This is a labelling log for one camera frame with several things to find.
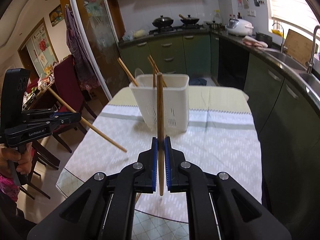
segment bottle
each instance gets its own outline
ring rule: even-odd
[[[213,20],[216,22],[217,25],[222,23],[221,16],[220,16],[220,10],[214,10],[215,11],[215,16],[213,17]]]

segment rice cooker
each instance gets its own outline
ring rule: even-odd
[[[228,33],[236,36],[251,36],[253,26],[251,22],[243,19],[230,19],[227,25]]]

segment faucet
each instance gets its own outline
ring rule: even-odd
[[[281,28],[282,28],[281,53],[283,53],[283,51],[284,51],[284,29],[283,29],[282,25],[280,23],[278,23],[278,22],[275,22],[272,26],[274,26],[275,24],[279,24],[281,26]]]
[[[312,52],[311,52],[311,58],[309,59],[309,62],[306,62],[306,66],[307,66],[307,73],[311,73],[312,69],[313,69],[313,65],[314,63],[314,57],[315,57],[315,50],[316,50],[316,35],[317,35],[317,30],[320,29],[320,25],[317,25],[315,27],[315,30],[313,31],[313,46],[312,46]]]

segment cutting board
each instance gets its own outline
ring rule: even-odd
[[[288,31],[287,38],[285,39],[284,46],[288,48],[286,54],[293,57],[300,62],[303,66],[306,66],[306,62],[309,61],[312,51],[312,40],[309,40],[305,36],[297,33],[293,30]]]

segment hanging cloth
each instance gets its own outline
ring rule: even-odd
[[[84,45],[80,38],[78,28],[76,26],[73,12],[66,5],[66,26],[67,26],[67,46],[75,59],[76,74],[82,90],[91,90],[100,86],[99,80],[95,75],[92,65],[85,52]]]

